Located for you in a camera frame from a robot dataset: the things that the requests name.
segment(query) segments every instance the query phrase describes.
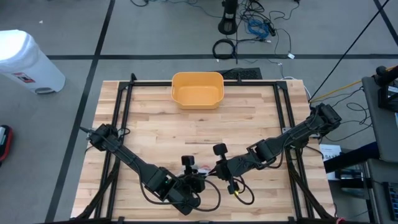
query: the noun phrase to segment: yellow cable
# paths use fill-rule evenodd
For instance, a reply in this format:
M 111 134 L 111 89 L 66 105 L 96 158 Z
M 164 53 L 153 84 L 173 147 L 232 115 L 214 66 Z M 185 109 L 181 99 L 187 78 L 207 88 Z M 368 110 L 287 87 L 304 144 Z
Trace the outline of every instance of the yellow cable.
M 390 71 L 390 70 L 392 70 L 393 68 L 395 68 L 395 66 L 387 68 L 387 71 Z M 362 82 L 362 81 L 361 81 L 361 80 L 358 80 L 358 81 L 353 82 L 353 83 L 351 83 L 351 84 L 348 84 L 348 85 L 346 85 L 346 86 L 340 87 L 340 88 L 338 88 L 337 90 L 330 91 L 329 93 L 327 93 L 327 94 L 325 94 L 325 95 L 316 97 L 315 99 L 311 100 L 310 103 L 315 102 L 315 101 L 317 101 L 317 100 L 319 100 L 319 99 L 322 99 L 322 98 L 324 98 L 324 97 L 326 97 L 326 96 L 328 96 L 328 95 L 330 95 L 330 94 L 334 94 L 334 93 L 336 93 L 337 91 L 347 89 L 347 88 L 349 88 L 349 87 L 351 87 L 351 86 L 353 86 L 353 85 L 356 85 L 356 84 L 358 84 L 358 83 L 360 83 L 360 82 Z

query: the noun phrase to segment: white cable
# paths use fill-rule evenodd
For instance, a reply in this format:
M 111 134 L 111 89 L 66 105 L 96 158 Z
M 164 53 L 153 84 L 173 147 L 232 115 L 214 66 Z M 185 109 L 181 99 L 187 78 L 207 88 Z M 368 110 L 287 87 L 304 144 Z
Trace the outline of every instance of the white cable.
M 281 78 L 281 80 L 285 80 L 285 79 L 297 80 L 297 79 L 294 78 L 294 77 L 285 77 L 285 78 Z M 305 87 L 305 85 L 304 85 L 304 88 L 305 88 L 305 91 L 307 92 L 308 96 L 311 98 L 311 94 L 310 94 L 309 90 L 307 89 L 307 87 Z

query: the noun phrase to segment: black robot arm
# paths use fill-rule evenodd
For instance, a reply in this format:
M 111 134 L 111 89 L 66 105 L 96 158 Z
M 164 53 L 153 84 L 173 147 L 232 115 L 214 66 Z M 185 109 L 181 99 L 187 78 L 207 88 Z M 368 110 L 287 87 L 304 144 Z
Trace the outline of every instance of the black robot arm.
M 121 144 L 118 138 L 118 131 L 110 124 L 102 124 L 95 131 L 86 128 L 80 129 L 90 133 L 88 139 L 95 148 L 100 151 L 111 152 L 137 172 L 145 188 L 162 202 L 168 200 L 169 204 L 172 204 L 184 215 L 188 215 L 192 209 L 199 206 L 200 199 L 193 196 L 192 189 L 195 189 L 197 194 L 205 189 L 205 185 L 204 181 L 201 181 L 198 177 L 190 178 L 192 171 L 189 174 L 186 173 L 176 177 L 164 167 L 146 163 Z
M 261 170 L 269 167 L 276 161 L 276 157 L 287 146 L 304 147 L 312 134 L 326 135 L 340 125 L 341 118 L 330 105 L 321 103 L 312 108 L 310 116 L 276 138 L 261 140 L 247 147 L 248 153 L 226 159 L 227 148 L 225 144 L 213 147 L 217 161 L 213 169 L 214 175 L 222 180 L 231 181 L 233 177 L 239 177 L 251 169 Z M 234 187 L 228 187 L 229 193 L 234 193 Z

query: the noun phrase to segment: red object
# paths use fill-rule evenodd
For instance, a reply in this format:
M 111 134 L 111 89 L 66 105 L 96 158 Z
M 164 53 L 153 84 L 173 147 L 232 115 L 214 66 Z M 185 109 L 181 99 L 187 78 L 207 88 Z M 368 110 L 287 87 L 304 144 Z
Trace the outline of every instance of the red object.
M 4 132 L 4 140 L 0 139 L 0 162 L 5 160 L 7 157 L 9 151 L 10 151 L 10 145 L 11 145 L 11 139 L 12 139 L 12 128 L 10 128 L 7 125 L 2 125 L 2 128 L 5 129 Z

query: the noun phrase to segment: trash can lid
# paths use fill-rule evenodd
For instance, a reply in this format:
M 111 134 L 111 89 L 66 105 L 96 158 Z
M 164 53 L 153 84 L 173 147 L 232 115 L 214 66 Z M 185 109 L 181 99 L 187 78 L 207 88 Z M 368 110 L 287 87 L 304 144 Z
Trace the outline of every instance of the trash can lid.
M 0 31 L 0 61 L 15 57 L 24 48 L 28 33 L 21 30 Z

